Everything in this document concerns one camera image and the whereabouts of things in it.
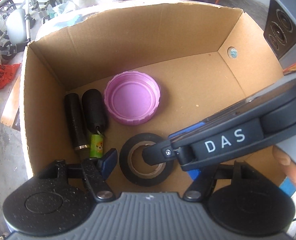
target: round hole in box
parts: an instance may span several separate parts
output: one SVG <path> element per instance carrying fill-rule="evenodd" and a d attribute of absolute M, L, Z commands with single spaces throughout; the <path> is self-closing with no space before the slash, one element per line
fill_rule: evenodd
<path fill-rule="evenodd" d="M 228 56 L 233 59 L 237 58 L 237 56 L 238 56 L 237 50 L 234 47 L 229 47 L 228 48 Z"/>

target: open cardboard box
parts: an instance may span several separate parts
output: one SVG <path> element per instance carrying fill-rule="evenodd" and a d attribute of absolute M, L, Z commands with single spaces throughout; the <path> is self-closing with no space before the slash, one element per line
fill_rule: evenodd
<path fill-rule="evenodd" d="M 55 159 L 80 162 L 68 135 L 63 98 L 70 92 L 81 98 L 90 88 L 103 94 L 108 81 L 120 72 L 137 70 L 152 76 L 160 86 L 160 105 L 150 121 L 138 126 L 109 118 L 104 152 L 120 151 L 130 137 L 142 132 L 167 138 L 283 77 L 263 31 L 241 9 L 180 0 L 131 0 L 98 6 L 98 11 L 25 50 L 20 126 L 28 177 Z M 229 57 L 230 47 L 237 49 L 236 59 Z M 271 147 L 240 159 L 276 184 L 285 178 Z M 129 182 L 118 165 L 107 180 L 117 194 L 182 194 L 191 182 L 178 164 L 163 183 L 150 188 Z"/>

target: camera lens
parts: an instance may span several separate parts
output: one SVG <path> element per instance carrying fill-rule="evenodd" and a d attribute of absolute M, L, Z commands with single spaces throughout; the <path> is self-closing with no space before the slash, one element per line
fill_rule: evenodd
<path fill-rule="evenodd" d="M 273 30 L 273 33 L 277 37 L 277 39 L 282 44 L 286 44 L 286 37 L 285 37 L 285 34 L 283 33 L 282 29 L 276 23 L 274 23 L 274 22 L 272 23 L 271 28 Z"/>
<path fill-rule="evenodd" d="M 285 14 L 281 10 L 277 10 L 277 17 L 286 30 L 288 30 L 289 32 L 293 31 L 292 22 L 290 21 L 290 18 L 287 16 L 287 14 Z"/>
<path fill-rule="evenodd" d="M 269 35 L 269 40 L 270 40 L 270 44 L 272 44 L 272 46 L 275 49 L 279 50 L 278 43 L 277 43 L 276 39 L 272 35 Z"/>

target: human hand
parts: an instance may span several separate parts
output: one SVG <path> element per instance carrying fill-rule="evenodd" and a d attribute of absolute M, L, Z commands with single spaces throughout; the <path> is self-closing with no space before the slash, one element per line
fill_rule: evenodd
<path fill-rule="evenodd" d="M 273 147 L 273 156 L 278 161 L 282 171 L 296 187 L 296 164 L 290 160 L 290 157 L 285 152 L 276 146 Z"/>

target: white lettering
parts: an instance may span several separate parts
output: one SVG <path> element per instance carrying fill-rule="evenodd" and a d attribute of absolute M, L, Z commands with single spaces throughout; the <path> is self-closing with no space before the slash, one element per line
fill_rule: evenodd
<path fill-rule="evenodd" d="M 234 135 L 238 138 L 238 137 L 241 137 L 241 139 L 238 139 L 237 142 L 242 142 L 244 139 L 245 139 L 245 136 L 241 133 L 241 129 L 237 129 L 235 132 L 234 132 Z"/>
<path fill-rule="evenodd" d="M 208 151 L 209 153 L 211 153 L 211 152 L 213 152 L 214 150 L 216 150 L 216 146 L 215 146 L 215 144 L 214 144 L 213 141 L 206 141 L 206 142 L 205 142 L 205 145 L 206 145 L 207 151 Z"/>
<path fill-rule="evenodd" d="M 229 145 L 231 146 L 230 141 L 227 140 L 227 138 L 225 136 L 221 136 L 221 148 L 223 149 L 225 147 L 225 145 Z"/>

